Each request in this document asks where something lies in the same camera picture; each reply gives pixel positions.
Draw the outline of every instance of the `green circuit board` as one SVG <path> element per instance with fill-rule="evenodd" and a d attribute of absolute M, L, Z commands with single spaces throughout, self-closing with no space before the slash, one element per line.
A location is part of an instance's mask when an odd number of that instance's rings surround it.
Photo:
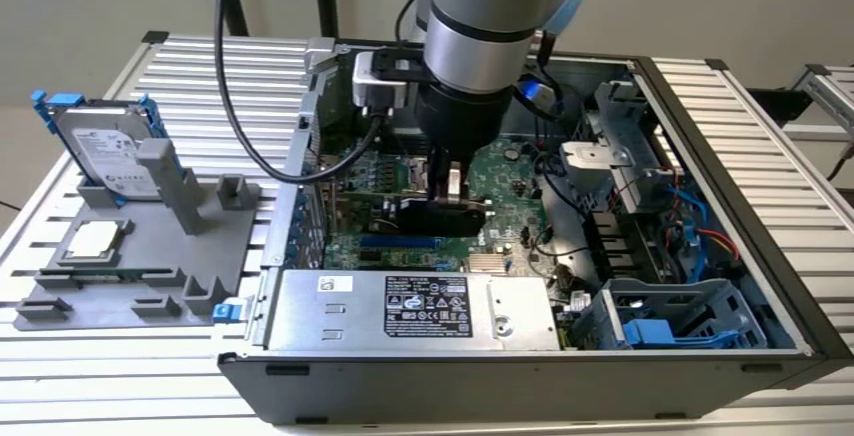
<path fill-rule="evenodd" d="M 515 161 L 504 157 L 508 149 L 519 156 Z M 507 139 L 498 139 L 478 152 L 470 168 L 470 197 L 492 203 L 478 237 L 432 238 L 432 241 L 418 238 L 427 247 L 364 245 L 366 224 L 372 221 L 371 211 L 376 211 L 384 196 L 423 194 L 423 163 L 423 158 L 371 153 L 354 165 L 339 185 L 336 230 L 327 241 L 324 267 L 467 271 L 472 254 L 500 254 L 508 274 L 530 275 L 530 249 L 520 243 L 520 231 L 527 226 L 535 235 L 546 216 L 540 199 L 531 197 L 531 159 L 522 155 L 522 144 Z M 530 264 L 542 273 L 551 273 L 552 261 L 547 258 Z"/>

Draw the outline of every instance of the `white wall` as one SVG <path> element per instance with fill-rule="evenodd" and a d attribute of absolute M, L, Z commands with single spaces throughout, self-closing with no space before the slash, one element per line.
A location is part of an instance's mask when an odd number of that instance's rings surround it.
<path fill-rule="evenodd" d="M 342 35 L 388 39 L 403 1 L 339 0 Z M 782 85 L 805 62 L 854 62 L 851 1 L 587 0 L 558 47 L 716 57 L 747 84 Z M 253 35 L 317 34 L 315 0 L 243 2 Z M 209 34 L 212 10 L 212 0 L 0 0 L 0 107 L 25 106 L 36 87 L 100 94 L 145 30 Z M 833 165 L 835 150 L 810 152 Z M 839 181 L 854 186 L 854 168 Z"/>

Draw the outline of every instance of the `power supply label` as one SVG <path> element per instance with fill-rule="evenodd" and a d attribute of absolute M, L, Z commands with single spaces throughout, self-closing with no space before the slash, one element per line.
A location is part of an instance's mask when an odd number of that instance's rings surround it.
<path fill-rule="evenodd" d="M 466 278 L 387 276 L 384 302 L 392 338 L 471 338 Z"/>

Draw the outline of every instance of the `warning label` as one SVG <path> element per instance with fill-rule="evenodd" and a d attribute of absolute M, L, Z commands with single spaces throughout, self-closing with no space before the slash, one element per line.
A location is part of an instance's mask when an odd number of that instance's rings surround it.
<path fill-rule="evenodd" d="M 466 278 L 387 276 L 386 334 L 392 338 L 471 338 Z"/>
<path fill-rule="evenodd" d="M 113 129 L 75 129 L 72 134 L 101 184 L 129 198 L 157 197 L 148 170 L 136 162 L 136 143 Z"/>

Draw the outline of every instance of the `motherboard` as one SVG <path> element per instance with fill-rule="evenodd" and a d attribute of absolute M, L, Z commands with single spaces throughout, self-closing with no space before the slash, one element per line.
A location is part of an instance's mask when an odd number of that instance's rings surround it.
<path fill-rule="evenodd" d="M 524 143 L 498 139 L 480 149 L 470 168 L 470 199 L 490 209 L 480 234 L 471 238 L 382 234 L 392 222 L 378 217 L 388 196 L 423 196 L 426 158 L 366 154 L 336 187 L 335 218 L 325 246 L 327 269 L 551 274 L 554 261 L 531 253 L 523 233 L 546 225 L 542 190 L 534 180 Z"/>

